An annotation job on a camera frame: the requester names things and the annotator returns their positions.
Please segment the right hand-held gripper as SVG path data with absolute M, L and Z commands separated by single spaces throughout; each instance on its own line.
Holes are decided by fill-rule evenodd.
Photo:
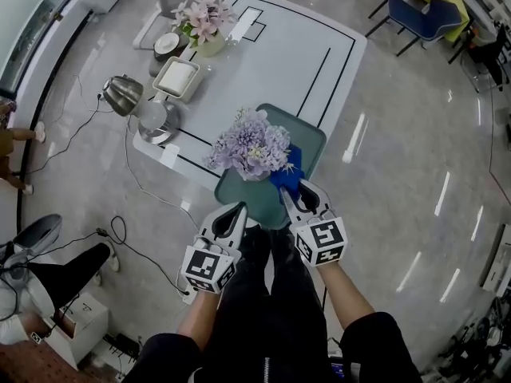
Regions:
M 310 267 L 337 263 L 347 245 L 347 232 L 343 219 L 331 209 L 328 194 L 312 182 L 299 181 L 298 208 L 285 187 L 280 188 L 283 205 L 292 226 L 295 247 Z M 301 215 L 318 215 L 302 223 Z

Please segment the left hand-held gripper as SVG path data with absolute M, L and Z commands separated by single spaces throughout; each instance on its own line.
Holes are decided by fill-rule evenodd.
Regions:
M 189 286 L 208 293 L 221 294 L 236 273 L 242 255 L 240 242 L 248 220 L 245 202 L 230 203 L 206 216 L 194 243 L 187 246 L 181 275 Z M 229 243 L 222 247 L 214 243 Z

